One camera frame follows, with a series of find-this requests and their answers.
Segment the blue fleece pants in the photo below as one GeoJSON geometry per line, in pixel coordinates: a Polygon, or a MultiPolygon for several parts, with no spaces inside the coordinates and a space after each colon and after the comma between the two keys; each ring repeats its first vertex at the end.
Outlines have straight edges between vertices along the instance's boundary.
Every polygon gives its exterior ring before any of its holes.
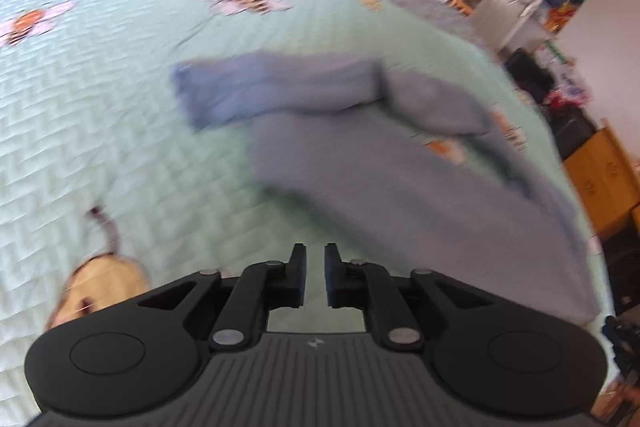
{"type": "Polygon", "coordinates": [[[349,53],[182,62],[171,82],[194,128],[246,128],[258,183],[391,265],[577,324],[599,315],[573,205],[468,91],[349,53]]]}

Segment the black chair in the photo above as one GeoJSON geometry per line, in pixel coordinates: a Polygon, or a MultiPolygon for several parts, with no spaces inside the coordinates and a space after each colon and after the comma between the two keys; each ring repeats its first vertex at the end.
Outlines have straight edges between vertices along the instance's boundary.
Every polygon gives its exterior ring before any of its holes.
{"type": "Polygon", "coordinates": [[[551,72],[541,67],[524,49],[512,52],[504,61],[504,68],[541,110],[563,160],[596,133],[596,125],[582,108],[562,98],[551,72]]]}

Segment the green quilted bee bedspread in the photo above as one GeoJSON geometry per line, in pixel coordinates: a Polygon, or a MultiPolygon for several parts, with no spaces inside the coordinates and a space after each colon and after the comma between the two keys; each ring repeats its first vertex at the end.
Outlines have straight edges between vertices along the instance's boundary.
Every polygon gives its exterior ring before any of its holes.
{"type": "Polygon", "coordinates": [[[460,84],[527,132],[526,156],[563,182],[533,104],[482,50],[413,15],[357,0],[1,0],[6,20],[60,2],[52,30],[1,51],[1,421],[64,426],[24,373],[66,274],[100,246],[102,204],[154,285],[238,271],[308,248],[302,309],[256,347],[198,361],[192,381],[140,426],[495,426],[408,355],[378,347],[354,311],[326,306],[322,249],[363,248],[296,200],[250,179],[238,127],[192,132],[169,86],[175,62],[258,48],[381,52],[460,84]]]}

